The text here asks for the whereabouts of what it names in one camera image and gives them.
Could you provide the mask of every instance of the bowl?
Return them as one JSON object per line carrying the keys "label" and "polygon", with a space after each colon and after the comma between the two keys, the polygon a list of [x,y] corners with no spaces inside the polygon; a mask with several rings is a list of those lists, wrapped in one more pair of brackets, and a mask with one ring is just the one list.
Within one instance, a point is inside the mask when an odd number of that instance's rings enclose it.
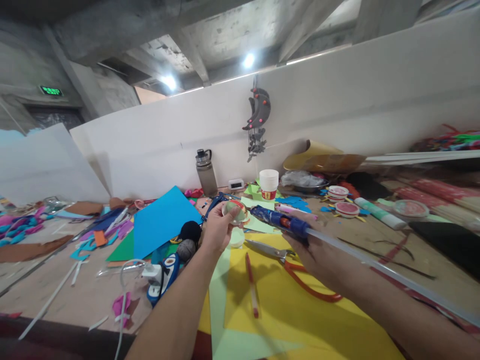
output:
{"label": "bowl", "polygon": [[299,193],[304,193],[304,194],[318,194],[321,189],[324,187],[328,186],[330,184],[330,181],[327,180],[326,183],[323,185],[319,186],[298,186],[298,185],[293,185],[293,188],[295,191]]}

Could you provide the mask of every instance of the red paper cup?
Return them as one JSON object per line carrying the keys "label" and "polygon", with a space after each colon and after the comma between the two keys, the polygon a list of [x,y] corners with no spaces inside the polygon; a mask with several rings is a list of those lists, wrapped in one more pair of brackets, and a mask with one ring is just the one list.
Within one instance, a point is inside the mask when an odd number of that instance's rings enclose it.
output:
{"label": "red paper cup", "polygon": [[264,198],[265,200],[274,200],[275,195],[277,195],[277,190],[274,191],[261,191],[261,197]]}

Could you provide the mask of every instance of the orange scissor handle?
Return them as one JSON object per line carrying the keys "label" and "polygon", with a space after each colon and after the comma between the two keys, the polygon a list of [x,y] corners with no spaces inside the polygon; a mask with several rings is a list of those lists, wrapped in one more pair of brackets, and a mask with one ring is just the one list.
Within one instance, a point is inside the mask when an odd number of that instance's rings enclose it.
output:
{"label": "orange scissor handle", "polygon": [[285,270],[287,273],[290,274],[290,276],[304,289],[306,290],[310,295],[313,295],[314,297],[326,301],[328,303],[336,303],[342,300],[344,297],[340,295],[339,293],[335,293],[333,295],[330,294],[324,294],[318,291],[313,290],[311,287],[306,285],[298,276],[297,274],[294,273],[294,270],[302,272],[302,273],[308,273],[308,271],[301,265],[296,265],[291,262],[288,262],[285,260],[284,264]]}

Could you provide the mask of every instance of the hand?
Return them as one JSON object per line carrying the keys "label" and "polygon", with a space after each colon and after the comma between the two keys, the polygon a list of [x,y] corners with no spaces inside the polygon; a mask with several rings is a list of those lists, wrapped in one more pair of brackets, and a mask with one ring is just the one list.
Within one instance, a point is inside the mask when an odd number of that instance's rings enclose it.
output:
{"label": "hand", "polygon": [[[307,222],[312,229],[323,233],[327,232],[325,227],[316,222],[310,214],[293,211],[289,215]],[[308,247],[302,245],[285,232],[283,233],[283,238],[288,241],[292,249],[298,254],[305,269],[322,284],[335,292],[341,293],[343,284],[364,269],[360,261],[353,256],[312,235],[308,235]]]}
{"label": "hand", "polygon": [[234,226],[230,224],[230,222],[232,222],[240,212],[240,208],[235,206],[229,213],[223,216],[222,209],[226,204],[226,201],[222,201],[208,214],[208,221],[206,222],[206,230],[202,242],[202,247],[205,246],[209,250],[219,252],[220,254],[224,252],[232,236]]}

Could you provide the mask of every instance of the ceiling light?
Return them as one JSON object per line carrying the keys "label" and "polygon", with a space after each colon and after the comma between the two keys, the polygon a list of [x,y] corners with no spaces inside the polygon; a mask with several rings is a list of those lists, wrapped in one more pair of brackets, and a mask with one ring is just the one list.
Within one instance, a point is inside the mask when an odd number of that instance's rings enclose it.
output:
{"label": "ceiling light", "polygon": [[243,61],[243,66],[246,67],[247,69],[250,69],[254,64],[254,61],[255,61],[255,56],[253,56],[252,54],[248,54],[245,60]]}
{"label": "ceiling light", "polygon": [[160,81],[166,84],[170,90],[175,90],[177,88],[177,82],[175,81],[173,76],[162,76]]}

